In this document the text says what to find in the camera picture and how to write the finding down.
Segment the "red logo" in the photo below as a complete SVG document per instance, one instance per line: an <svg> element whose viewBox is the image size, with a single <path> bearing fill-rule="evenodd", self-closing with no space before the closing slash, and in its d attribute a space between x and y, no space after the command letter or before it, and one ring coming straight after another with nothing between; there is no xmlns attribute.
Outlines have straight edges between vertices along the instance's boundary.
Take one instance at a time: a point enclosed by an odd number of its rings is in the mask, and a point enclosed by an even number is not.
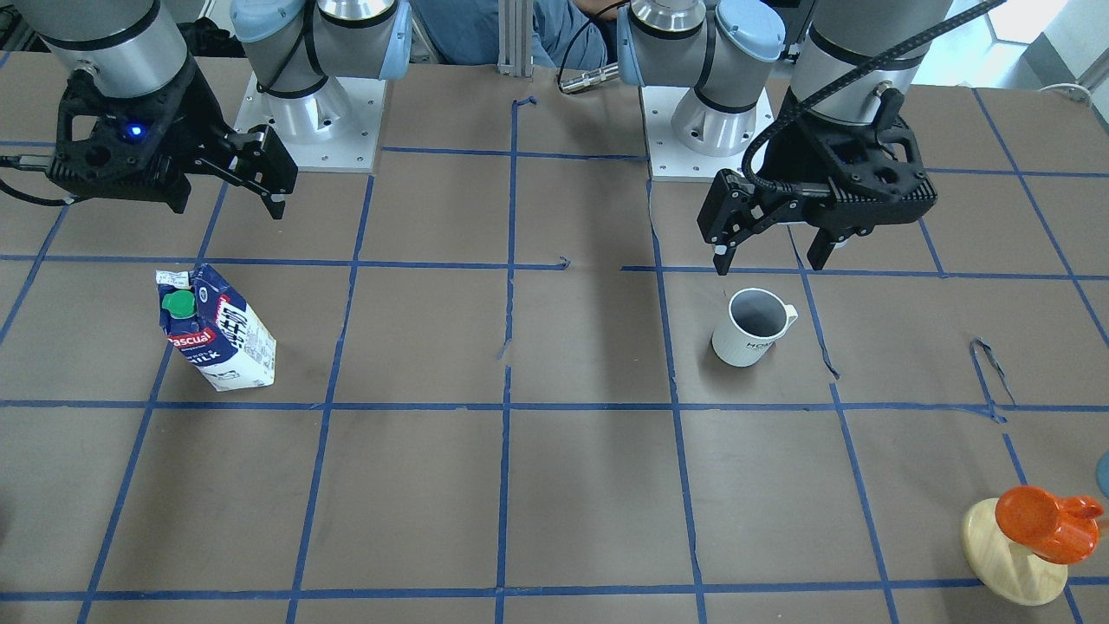
<svg viewBox="0 0 1109 624"><path fill-rule="evenodd" d="M181 335L171 336L170 342L173 344L177 349L186 349L190 347L197 347L201 345L207 345L215 340L215 333L211 328L204 328L194 335Z"/></svg>

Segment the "metal base plate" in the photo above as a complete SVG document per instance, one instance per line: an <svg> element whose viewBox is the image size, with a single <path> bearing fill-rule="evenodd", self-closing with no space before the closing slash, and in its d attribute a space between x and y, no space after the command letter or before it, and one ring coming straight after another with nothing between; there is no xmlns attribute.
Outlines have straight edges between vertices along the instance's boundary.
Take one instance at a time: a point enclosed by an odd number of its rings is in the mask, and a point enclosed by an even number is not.
<svg viewBox="0 0 1109 624"><path fill-rule="evenodd" d="M669 182L704 182L712 180L721 168L740 170L743 152L728 157L713 157L699 154L678 140L670 119L682 96L689 91L686 86L643 86L643 119L647 130L647 149L651 155L651 178ZM755 104L755 133L774 121L770 108L770 98L764 89ZM762 166L763 154L755 155L754 167Z"/></svg>
<svg viewBox="0 0 1109 624"><path fill-rule="evenodd" d="M330 171L334 173L373 173L377 160L377 140L385 112L384 80L367 78L339 78L339 84L350 96L353 123L345 124L343 133L321 143L295 143L281 127L274 125L285 149L301 171ZM243 104L235 117L235 131L245 132L260 123L269 123L268 98L258 93L257 80L251 74L246 83Z"/></svg>

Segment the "light blue joint cap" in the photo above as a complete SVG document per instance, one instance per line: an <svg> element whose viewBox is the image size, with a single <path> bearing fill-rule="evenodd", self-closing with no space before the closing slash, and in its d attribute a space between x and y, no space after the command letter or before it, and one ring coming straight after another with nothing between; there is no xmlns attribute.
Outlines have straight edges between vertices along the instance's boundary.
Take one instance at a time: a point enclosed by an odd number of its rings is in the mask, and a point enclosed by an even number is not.
<svg viewBox="0 0 1109 624"><path fill-rule="evenodd" d="M400 0L396 18L393 21L393 32L389 35L389 47L385 50L381 61L381 80L400 80L408 73L408 58L413 49L413 10L408 0Z"/></svg>
<svg viewBox="0 0 1109 624"><path fill-rule="evenodd" d="M741 50L760 61L772 63L785 48L785 23L759 0L720 0L716 22Z"/></svg>
<svg viewBox="0 0 1109 624"><path fill-rule="evenodd" d="M262 41L296 19L304 6L305 0L233 0L231 23L235 37L243 43Z"/></svg>
<svg viewBox="0 0 1109 624"><path fill-rule="evenodd" d="M628 7L622 7L617 17L617 62L620 64L620 80L634 86L645 86L643 74L635 59L635 41L631 38L631 22Z"/></svg>

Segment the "person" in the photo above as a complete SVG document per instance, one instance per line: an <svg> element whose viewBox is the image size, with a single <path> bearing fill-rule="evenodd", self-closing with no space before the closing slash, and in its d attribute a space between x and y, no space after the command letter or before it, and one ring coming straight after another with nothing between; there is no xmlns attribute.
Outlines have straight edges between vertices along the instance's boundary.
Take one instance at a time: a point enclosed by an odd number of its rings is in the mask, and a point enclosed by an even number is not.
<svg viewBox="0 0 1109 624"><path fill-rule="evenodd" d="M532 62L557 68L562 62L570 39L593 14L614 0L535 0L531 33ZM424 22L431 43L444 60L459 65L496 64L500 38L498 0L411 0ZM615 9L601 17L614 20ZM610 59L606 33L589 24L567 55L570 69L597 69Z"/></svg>

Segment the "white mug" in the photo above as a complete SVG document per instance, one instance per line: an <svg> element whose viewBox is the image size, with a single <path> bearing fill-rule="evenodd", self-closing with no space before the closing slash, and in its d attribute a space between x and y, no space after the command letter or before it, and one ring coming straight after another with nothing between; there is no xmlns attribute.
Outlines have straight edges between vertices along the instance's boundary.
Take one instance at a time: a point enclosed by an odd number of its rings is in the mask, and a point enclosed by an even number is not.
<svg viewBox="0 0 1109 624"><path fill-rule="evenodd" d="M763 288L743 288L728 301L728 315L712 333L712 349L733 367L750 367L785 336L797 308Z"/></svg>

